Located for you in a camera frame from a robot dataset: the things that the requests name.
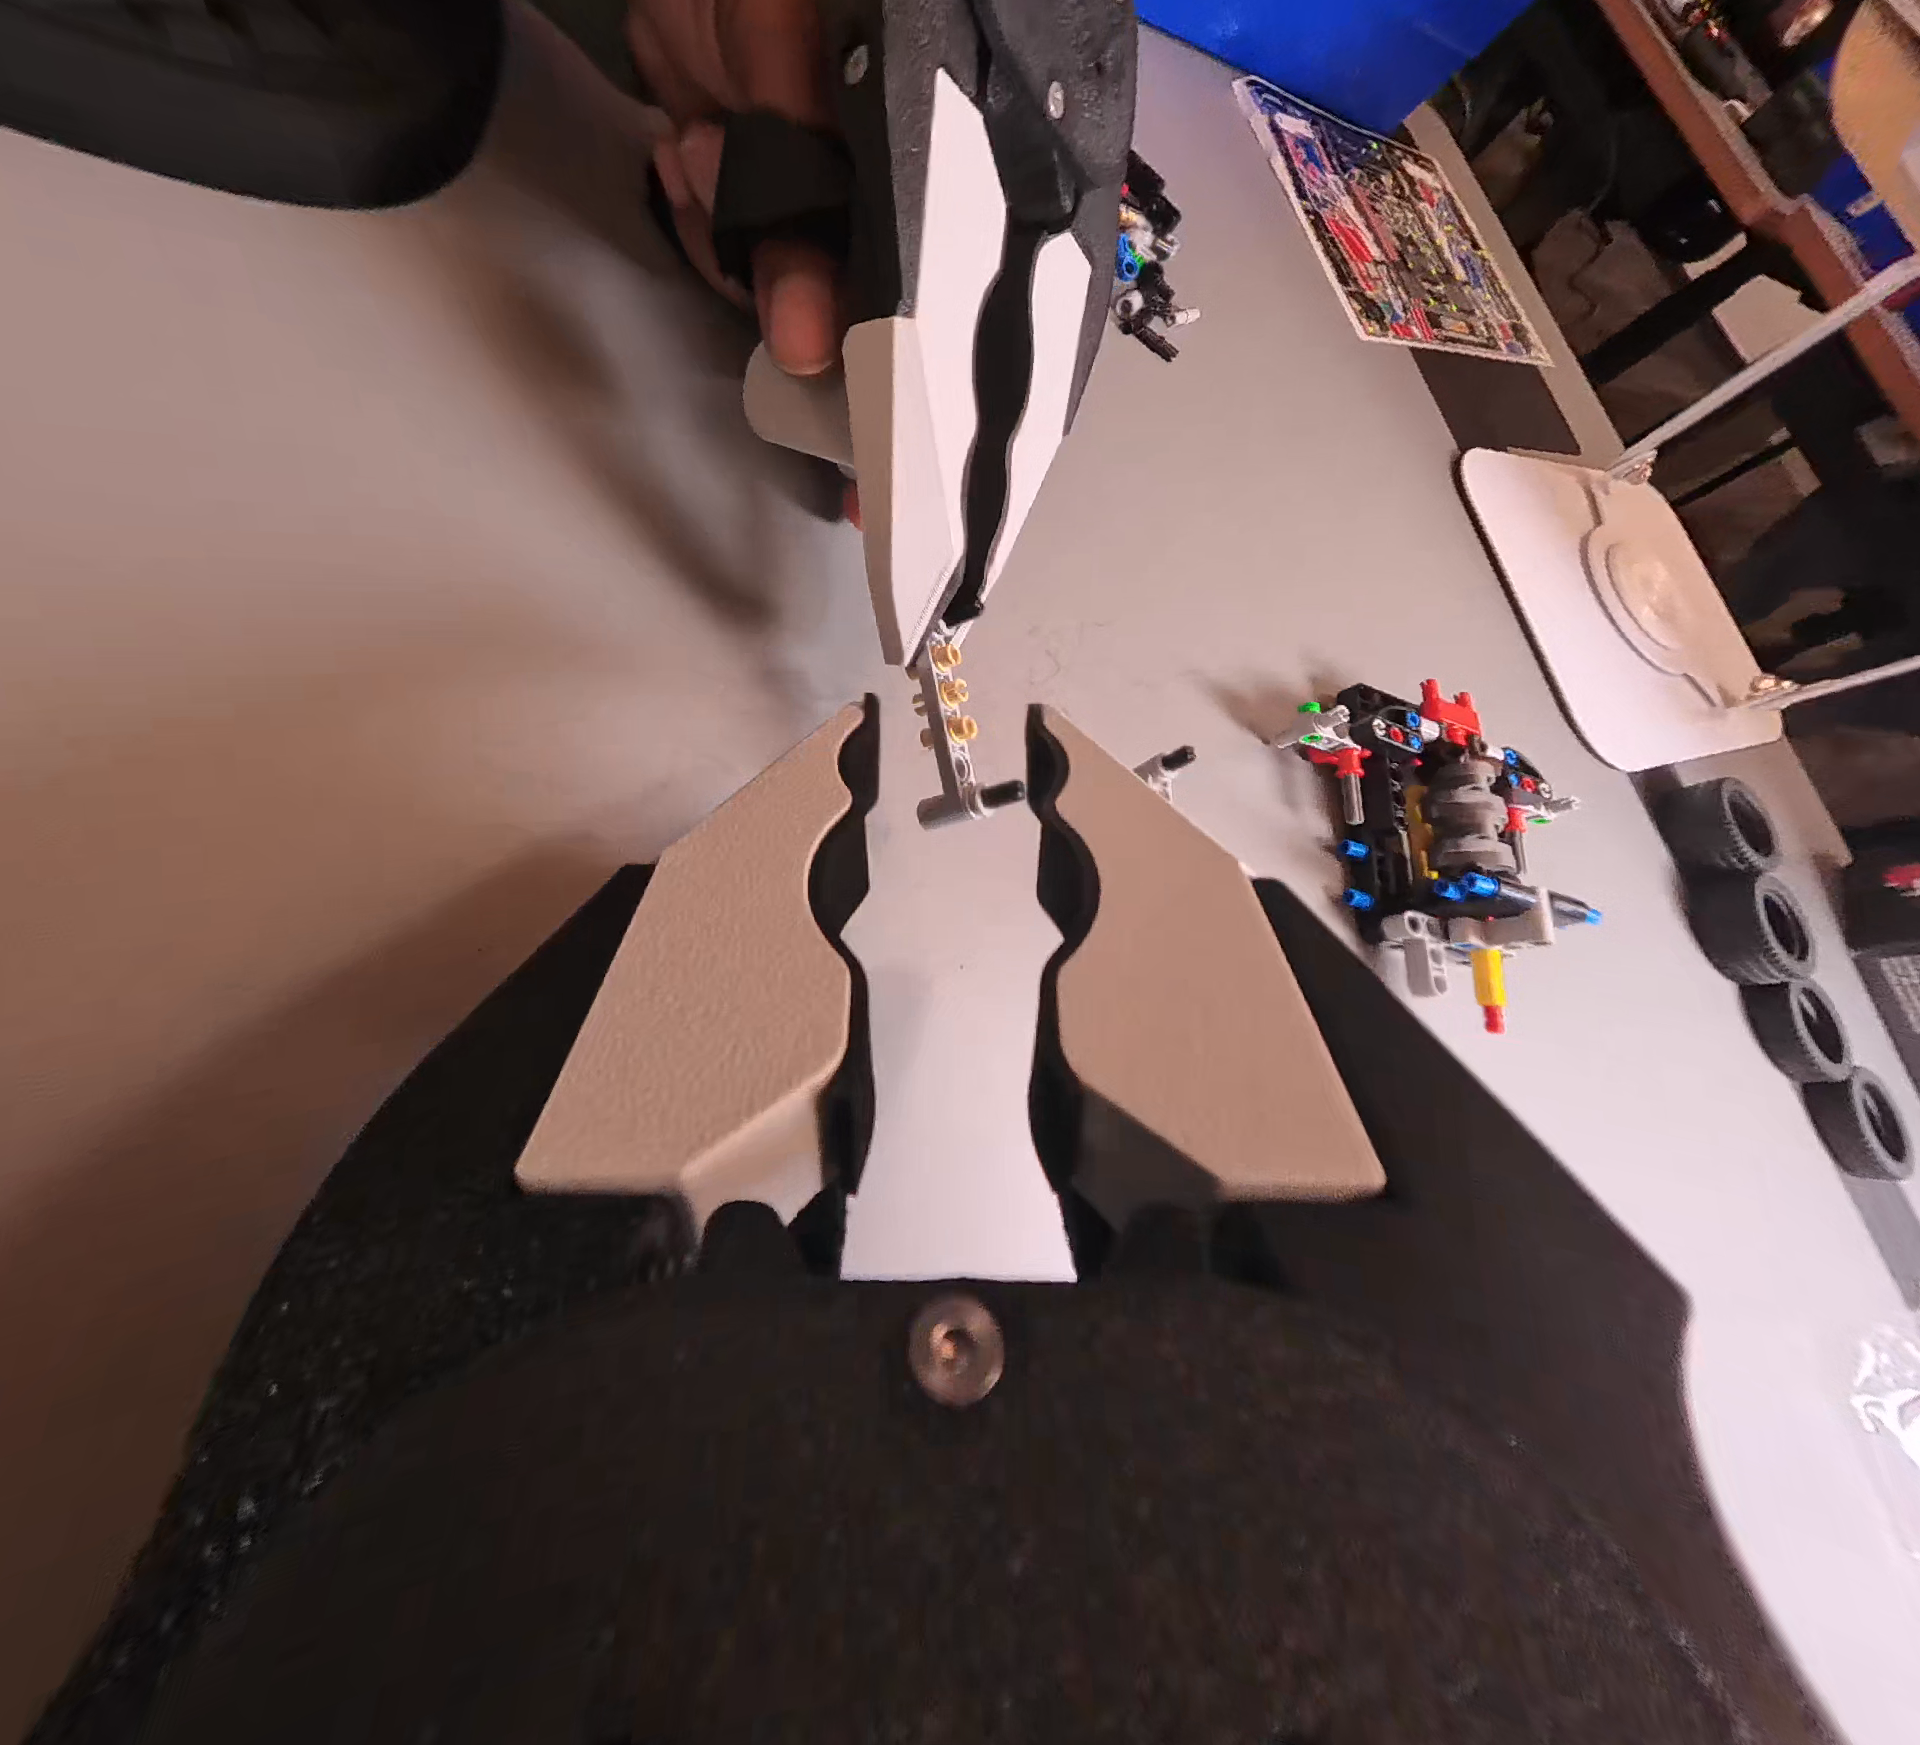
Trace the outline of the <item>printed sticker sheet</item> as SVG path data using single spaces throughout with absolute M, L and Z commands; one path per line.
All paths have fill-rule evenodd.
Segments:
M 1554 365 L 1430 156 L 1259 77 L 1234 78 L 1232 94 L 1357 339 Z

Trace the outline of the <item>clear plastic bag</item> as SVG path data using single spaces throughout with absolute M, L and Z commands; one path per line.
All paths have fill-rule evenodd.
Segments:
M 1850 1408 L 1888 1459 L 1918 1471 L 1918 1339 L 1911 1328 L 1877 1326 L 1859 1341 Z

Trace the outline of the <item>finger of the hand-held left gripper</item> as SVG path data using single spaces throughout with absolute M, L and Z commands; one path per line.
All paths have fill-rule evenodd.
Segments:
M 1090 291 L 1092 264 L 1073 234 L 1014 228 L 974 340 L 954 623 L 981 615 L 1068 435 Z
M 930 90 L 913 309 L 857 323 L 842 344 L 867 585 L 891 667 L 918 658 L 964 564 L 976 343 L 1005 239 L 981 112 L 944 69 Z

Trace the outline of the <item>grey table with wooden edge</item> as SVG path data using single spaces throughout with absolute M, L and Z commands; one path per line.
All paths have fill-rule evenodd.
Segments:
M 1596 0 L 1600 15 L 1701 172 L 1753 239 L 1790 250 L 1827 311 L 1848 307 L 1880 275 L 1868 273 L 1858 245 L 1810 196 L 1784 196 L 1737 123 L 1686 70 L 1656 15 L 1653 0 Z

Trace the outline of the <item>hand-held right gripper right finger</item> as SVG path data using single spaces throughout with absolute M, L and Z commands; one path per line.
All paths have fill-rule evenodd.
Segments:
M 1073 1278 L 1140 1219 L 1207 1246 L 1238 1208 L 1386 1190 L 1283 943 L 1234 852 L 1058 709 L 1023 716 L 1042 967 L 1026 1123 Z

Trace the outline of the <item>loose black lego pieces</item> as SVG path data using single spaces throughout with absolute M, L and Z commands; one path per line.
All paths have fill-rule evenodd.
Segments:
M 1179 357 L 1172 333 L 1198 319 L 1198 309 L 1179 304 L 1168 276 L 1182 249 L 1182 222 L 1163 177 L 1131 148 L 1118 191 L 1110 317 L 1121 336 L 1163 363 Z

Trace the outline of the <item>lego car chassis assembly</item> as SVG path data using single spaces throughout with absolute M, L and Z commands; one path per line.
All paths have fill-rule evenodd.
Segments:
M 1603 924 L 1602 908 L 1529 864 L 1529 840 L 1578 801 L 1490 734 L 1468 689 L 1354 681 L 1300 701 L 1264 747 L 1317 775 L 1335 905 L 1355 941 L 1400 965 L 1410 997 L 1468 989 L 1482 1029 L 1504 1036 L 1512 959 Z

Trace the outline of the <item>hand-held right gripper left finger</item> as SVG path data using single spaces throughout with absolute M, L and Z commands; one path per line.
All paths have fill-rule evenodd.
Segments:
M 759 1205 L 840 1274 L 872 1149 L 867 976 L 845 931 L 869 888 L 880 706 L 840 706 L 652 864 L 514 1182 L 647 1199 L 698 1246 Z

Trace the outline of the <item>lego car set box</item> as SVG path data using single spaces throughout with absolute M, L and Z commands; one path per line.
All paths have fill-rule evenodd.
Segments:
M 1918 818 L 1841 830 L 1840 928 L 1883 1033 L 1918 1091 Z

